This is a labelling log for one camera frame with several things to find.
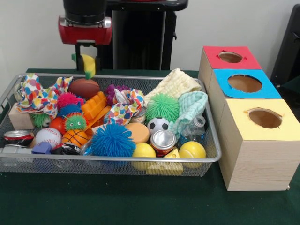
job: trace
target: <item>circular hole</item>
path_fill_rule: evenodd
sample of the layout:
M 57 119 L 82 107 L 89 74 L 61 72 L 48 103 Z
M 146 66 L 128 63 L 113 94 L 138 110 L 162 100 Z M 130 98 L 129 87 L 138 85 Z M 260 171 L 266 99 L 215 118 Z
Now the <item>circular hole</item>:
M 219 54 L 219 57 L 221 60 L 225 62 L 230 62 L 230 63 L 238 63 L 241 62 L 243 57 L 241 57 L 239 54 L 234 53 L 234 52 L 221 52 Z
M 259 80 L 248 75 L 233 75 L 228 78 L 228 83 L 243 92 L 257 92 L 263 87 Z
M 253 109 L 250 119 L 263 128 L 277 128 L 281 125 L 281 116 L 269 109 Z

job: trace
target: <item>white wall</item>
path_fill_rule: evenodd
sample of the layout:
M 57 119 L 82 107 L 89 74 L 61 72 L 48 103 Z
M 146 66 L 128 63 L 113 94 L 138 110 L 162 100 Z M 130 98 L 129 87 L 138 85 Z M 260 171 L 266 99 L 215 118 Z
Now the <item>white wall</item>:
M 0 0 L 0 93 L 27 68 L 74 68 L 61 43 L 62 0 Z M 178 12 L 172 68 L 198 70 L 203 45 L 248 45 L 270 75 L 297 0 L 190 0 Z

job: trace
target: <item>polka dot fabric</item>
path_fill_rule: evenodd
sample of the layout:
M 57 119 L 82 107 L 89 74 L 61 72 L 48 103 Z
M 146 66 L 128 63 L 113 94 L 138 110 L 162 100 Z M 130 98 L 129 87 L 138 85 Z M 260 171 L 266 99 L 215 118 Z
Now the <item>polka dot fabric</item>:
M 126 97 L 125 101 L 129 103 L 118 102 L 114 97 L 110 112 L 108 113 L 108 123 L 117 123 L 126 125 L 130 122 L 131 117 L 138 113 L 144 104 L 144 94 L 137 89 L 121 91 L 122 95 Z
M 21 113 L 45 113 L 54 119 L 57 115 L 58 96 L 66 92 L 73 77 L 59 77 L 56 83 L 44 89 L 35 74 L 27 74 L 20 93 L 23 99 L 16 109 Z

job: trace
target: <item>purple block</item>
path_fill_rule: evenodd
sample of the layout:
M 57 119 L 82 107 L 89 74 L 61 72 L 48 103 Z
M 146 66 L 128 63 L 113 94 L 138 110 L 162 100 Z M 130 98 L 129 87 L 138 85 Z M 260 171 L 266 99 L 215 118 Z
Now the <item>purple block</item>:
M 41 142 L 39 145 L 33 147 L 32 154 L 50 154 L 52 147 L 48 142 Z

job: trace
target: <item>yellow ball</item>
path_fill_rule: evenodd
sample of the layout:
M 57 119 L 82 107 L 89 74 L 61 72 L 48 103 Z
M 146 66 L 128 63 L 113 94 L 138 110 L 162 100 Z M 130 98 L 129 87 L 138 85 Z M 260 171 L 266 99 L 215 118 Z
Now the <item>yellow ball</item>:
M 156 157 L 154 149 L 151 145 L 146 143 L 139 143 L 136 145 L 132 157 Z M 153 162 L 131 162 L 131 165 L 140 171 L 145 171 Z
M 186 142 L 179 150 L 180 158 L 206 158 L 204 147 L 198 142 Z M 183 163 L 184 166 L 190 169 L 199 168 L 202 163 Z

